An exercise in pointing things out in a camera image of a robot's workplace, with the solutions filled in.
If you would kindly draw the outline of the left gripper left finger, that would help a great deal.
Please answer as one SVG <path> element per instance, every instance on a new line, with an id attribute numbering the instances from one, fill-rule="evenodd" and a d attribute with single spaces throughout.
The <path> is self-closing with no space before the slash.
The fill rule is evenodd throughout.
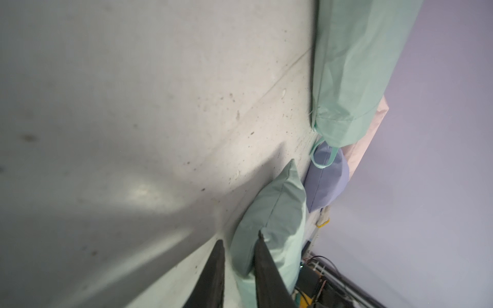
<path id="1" fill-rule="evenodd" d="M 221 308 L 225 291 L 225 248 L 218 240 L 183 308 Z"/>

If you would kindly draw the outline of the green umbrella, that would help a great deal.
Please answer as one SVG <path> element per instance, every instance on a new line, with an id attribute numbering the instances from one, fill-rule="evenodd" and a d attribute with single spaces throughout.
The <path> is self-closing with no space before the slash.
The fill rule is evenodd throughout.
<path id="1" fill-rule="evenodd" d="M 422 1 L 320 1 L 311 127 L 331 155 L 358 142 L 370 127 L 408 40 Z"/>

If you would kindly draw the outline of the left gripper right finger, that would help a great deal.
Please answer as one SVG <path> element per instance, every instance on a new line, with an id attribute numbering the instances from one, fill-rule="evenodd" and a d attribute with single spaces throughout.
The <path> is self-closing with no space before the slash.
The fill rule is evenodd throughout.
<path id="1" fill-rule="evenodd" d="M 258 308 L 296 307 L 264 242 L 261 231 L 254 247 L 255 292 Z"/>

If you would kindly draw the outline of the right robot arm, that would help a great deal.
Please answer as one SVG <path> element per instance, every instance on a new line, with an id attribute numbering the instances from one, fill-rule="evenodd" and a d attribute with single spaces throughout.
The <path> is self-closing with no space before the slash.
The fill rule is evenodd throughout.
<path id="1" fill-rule="evenodd" d="M 385 305 L 342 275 L 332 261 L 320 255 L 301 262 L 293 295 L 299 307 L 385 308 Z"/>

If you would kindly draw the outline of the green umbrella sleeve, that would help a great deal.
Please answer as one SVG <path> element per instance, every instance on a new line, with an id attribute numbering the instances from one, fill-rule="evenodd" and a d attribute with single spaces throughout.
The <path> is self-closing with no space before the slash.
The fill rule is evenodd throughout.
<path id="1" fill-rule="evenodd" d="M 306 191 L 295 161 L 266 185 L 246 210 L 231 243 L 231 263 L 243 307 L 256 307 L 254 246 L 262 233 L 285 288 L 299 277 L 306 224 Z"/>

